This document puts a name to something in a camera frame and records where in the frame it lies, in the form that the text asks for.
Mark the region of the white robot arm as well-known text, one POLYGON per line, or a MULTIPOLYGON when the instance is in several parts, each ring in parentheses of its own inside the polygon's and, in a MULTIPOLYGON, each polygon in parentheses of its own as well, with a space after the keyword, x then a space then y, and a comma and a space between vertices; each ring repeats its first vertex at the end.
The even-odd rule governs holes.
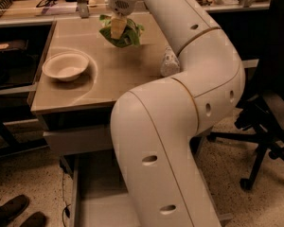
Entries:
MULTIPOLYGON (((127 0, 109 0, 110 7, 118 1, 127 0)), ((142 227, 221 227, 189 141, 237 105, 240 56, 195 0, 144 2, 182 70, 115 103, 111 135, 122 176, 142 227)))

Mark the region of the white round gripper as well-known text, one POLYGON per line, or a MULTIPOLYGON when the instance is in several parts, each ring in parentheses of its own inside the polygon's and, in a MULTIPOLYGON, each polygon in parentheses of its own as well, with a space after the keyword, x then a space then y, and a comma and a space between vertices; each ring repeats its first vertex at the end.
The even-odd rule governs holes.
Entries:
POLYGON ((134 9, 137 0, 108 0, 108 5, 115 14, 111 19, 111 38, 118 40, 127 25, 127 17, 134 9))

